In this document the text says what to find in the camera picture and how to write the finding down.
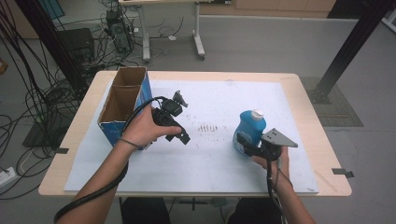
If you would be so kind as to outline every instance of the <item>table leg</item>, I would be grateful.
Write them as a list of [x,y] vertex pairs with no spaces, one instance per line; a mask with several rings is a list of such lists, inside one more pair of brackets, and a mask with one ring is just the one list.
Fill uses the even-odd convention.
[[389,27],[394,33],[396,33],[396,26],[393,25],[393,22],[396,20],[396,9],[390,14],[388,19],[382,19],[382,22],[384,22],[385,25]]
[[149,34],[146,31],[145,17],[143,16],[142,6],[136,6],[137,13],[139,14],[140,25],[143,33],[143,62],[148,63],[150,60],[149,55]]
[[202,45],[201,37],[199,36],[199,3],[195,3],[195,30],[192,31],[192,36],[194,37],[198,55],[204,59],[204,46]]

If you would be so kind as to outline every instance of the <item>blue spray bottle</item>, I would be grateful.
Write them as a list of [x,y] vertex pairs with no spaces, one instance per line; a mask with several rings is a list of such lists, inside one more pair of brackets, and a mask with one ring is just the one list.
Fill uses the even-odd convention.
[[236,134],[241,133],[251,144],[258,146],[267,123],[260,109],[247,110],[241,113],[239,117],[241,122],[233,134],[233,146],[245,155],[244,147],[236,141]]

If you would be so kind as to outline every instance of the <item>bottle cap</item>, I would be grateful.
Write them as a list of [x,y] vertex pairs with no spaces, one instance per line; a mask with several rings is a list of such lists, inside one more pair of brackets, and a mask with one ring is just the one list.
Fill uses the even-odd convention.
[[254,109],[251,111],[251,117],[255,120],[261,120],[264,117],[264,112],[260,109]]

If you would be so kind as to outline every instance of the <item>electrical outlet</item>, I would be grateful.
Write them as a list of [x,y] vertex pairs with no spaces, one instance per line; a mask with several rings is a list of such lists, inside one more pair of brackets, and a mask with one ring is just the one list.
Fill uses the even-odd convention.
[[7,171],[8,173],[6,173],[6,171],[0,173],[0,188],[18,178],[15,174],[14,168],[9,167]]

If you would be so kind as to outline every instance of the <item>metal pole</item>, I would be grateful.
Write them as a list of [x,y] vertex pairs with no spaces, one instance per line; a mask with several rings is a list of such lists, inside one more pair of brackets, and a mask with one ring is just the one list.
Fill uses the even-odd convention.
[[328,94],[337,80],[343,75],[353,58],[359,52],[375,27],[381,22],[393,0],[376,0],[363,13],[356,23],[346,42],[338,51],[323,78],[312,91],[308,91],[309,98],[314,104],[328,104]]

